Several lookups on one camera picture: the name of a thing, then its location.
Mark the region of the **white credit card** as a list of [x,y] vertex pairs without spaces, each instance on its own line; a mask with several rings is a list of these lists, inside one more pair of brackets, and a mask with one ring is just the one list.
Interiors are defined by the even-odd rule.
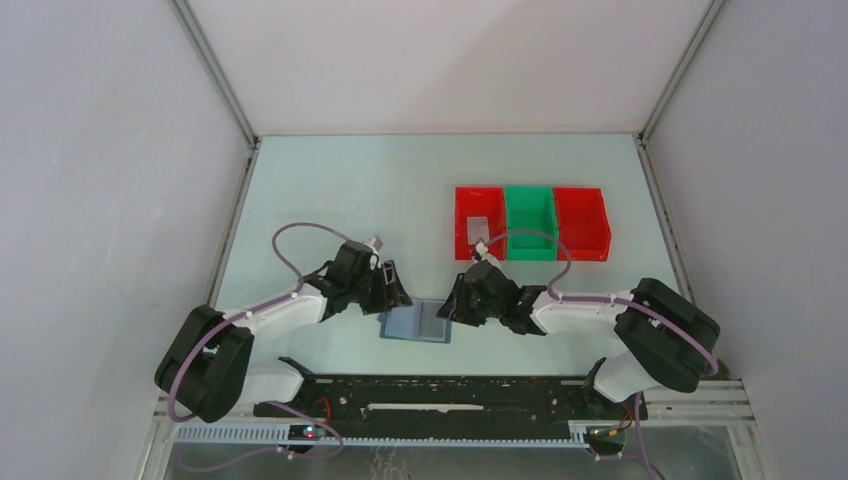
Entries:
[[469,216],[466,219],[466,233],[469,245],[487,243],[490,240],[489,220],[486,216]]

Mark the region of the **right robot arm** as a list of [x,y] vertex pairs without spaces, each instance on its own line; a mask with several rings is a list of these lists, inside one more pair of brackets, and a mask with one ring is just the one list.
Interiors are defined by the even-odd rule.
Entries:
[[597,361],[581,392],[583,408],[596,418],[654,387],[692,393],[702,378],[719,371],[713,350],[720,326],[654,278],[619,293],[565,294],[552,284],[520,286],[499,266],[480,261],[456,277],[436,315],[474,327],[494,319],[519,335],[620,341],[623,352]]

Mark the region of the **blue leather card holder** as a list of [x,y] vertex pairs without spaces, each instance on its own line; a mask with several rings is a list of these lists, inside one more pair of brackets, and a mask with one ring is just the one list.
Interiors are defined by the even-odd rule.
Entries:
[[394,308],[378,316],[383,339],[449,344],[451,322],[437,315],[443,300],[414,299],[411,306]]

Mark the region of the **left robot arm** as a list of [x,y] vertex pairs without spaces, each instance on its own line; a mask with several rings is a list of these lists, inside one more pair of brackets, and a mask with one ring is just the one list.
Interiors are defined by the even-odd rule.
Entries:
[[334,259],[299,279],[279,297],[242,310],[222,312],[209,305],[190,311],[154,374],[154,383],[190,418],[214,423],[235,406],[277,401],[292,416],[316,403],[304,373],[282,360],[260,362],[253,354],[302,327],[317,325],[351,304],[365,315],[408,307],[413,301],[396,266],[373,243],[345,241]]

